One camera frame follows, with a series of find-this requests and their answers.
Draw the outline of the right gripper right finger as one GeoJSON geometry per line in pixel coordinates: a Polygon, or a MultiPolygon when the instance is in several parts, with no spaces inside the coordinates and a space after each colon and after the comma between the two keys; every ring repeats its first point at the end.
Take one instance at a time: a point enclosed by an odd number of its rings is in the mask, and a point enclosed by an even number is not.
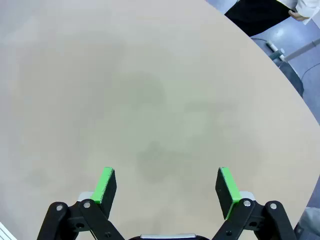
{"type": "Polygon", "coordinates": [[[257,240],[297,240],[282,203],[272,200],[261,205],[242,196],[229,168],[218,169],[215,191],[224,223],[212,240],[238,240],[244,230],[252,231],[257,240]]]}

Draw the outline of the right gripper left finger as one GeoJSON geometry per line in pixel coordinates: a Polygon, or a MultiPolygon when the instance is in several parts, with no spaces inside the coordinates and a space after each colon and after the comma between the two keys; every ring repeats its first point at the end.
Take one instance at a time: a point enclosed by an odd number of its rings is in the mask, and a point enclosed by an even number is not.
{"type": "Polygon", "coordinates": [[[115,170],[105,167],[88,198],[48,207],[36,240],[76,240],[80,232],[90,232],[95,240],[125,240],[109,221],[116,190],[115,170]]]}

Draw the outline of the person's left forearm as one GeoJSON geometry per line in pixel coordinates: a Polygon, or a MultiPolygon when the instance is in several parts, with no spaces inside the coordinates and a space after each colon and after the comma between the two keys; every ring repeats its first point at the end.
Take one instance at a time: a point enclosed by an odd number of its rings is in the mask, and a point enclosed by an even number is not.
{"type": "Polygon", "coordinates": [[[320,11],[320,0],[297,0],[295,9],[306,25],[320,11]]]}

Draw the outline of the person's left hand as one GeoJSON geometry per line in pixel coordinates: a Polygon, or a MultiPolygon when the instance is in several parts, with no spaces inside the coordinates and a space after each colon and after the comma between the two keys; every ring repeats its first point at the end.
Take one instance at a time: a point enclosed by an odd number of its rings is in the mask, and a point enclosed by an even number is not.
{"type": "Polygon", "coordinates": [[[309,17],[302,16],[302,15],[300,15],[298,12],[295,12],[295,11],[292,11],[292,10],[289,10],[289,11],[288,11],[288,14],[289,14],[293,19],[295,19],[296,21],[299,21],[299,22],[302,22],[302,21],[305,21],[305,20],[308,20],[308,19],[309,19],[309,17]]]}

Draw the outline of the gray box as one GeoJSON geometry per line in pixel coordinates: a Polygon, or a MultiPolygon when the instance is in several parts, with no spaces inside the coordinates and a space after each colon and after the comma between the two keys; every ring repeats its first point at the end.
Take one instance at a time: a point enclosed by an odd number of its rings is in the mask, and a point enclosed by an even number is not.
{"type": "Polygon", "coordinates": [[[297,240],[320,240],[320,208],[306,207],[294,232],[297,240]]]}

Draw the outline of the white ribbed panel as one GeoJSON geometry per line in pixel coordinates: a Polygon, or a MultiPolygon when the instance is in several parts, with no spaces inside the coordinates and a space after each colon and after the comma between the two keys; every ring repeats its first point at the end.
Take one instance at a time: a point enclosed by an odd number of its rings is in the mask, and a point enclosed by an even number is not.
{"type": "Polygon", "coordinates": [[[13,234],[0,222],[0,240],[17,240],[13,234]]]}

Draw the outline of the dark gray floor mat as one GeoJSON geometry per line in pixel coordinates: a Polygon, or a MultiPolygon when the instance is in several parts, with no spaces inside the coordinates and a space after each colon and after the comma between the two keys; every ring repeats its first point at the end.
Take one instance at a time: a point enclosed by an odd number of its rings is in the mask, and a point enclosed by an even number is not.
{"type": "Polygon", "coordinates": [[[278,68],[281,72],[286,76],[288,81],[292,84],[295,90],[298,92],[301,98],[303,98],[304,94],[304,85],[296,71],[292,68],[292,66],[287,62],[281,62],[278,65],[278,68]]]}

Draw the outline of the person in white coat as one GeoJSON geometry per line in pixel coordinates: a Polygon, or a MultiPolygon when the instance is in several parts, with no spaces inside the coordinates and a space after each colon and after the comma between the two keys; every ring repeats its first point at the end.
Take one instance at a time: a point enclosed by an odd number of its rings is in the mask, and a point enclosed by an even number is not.
{"type": "Polygon", "coordinates": [[[224,15],[252,37],[286,20],[294,9],[278,0],[239,0],[224,15]]]}

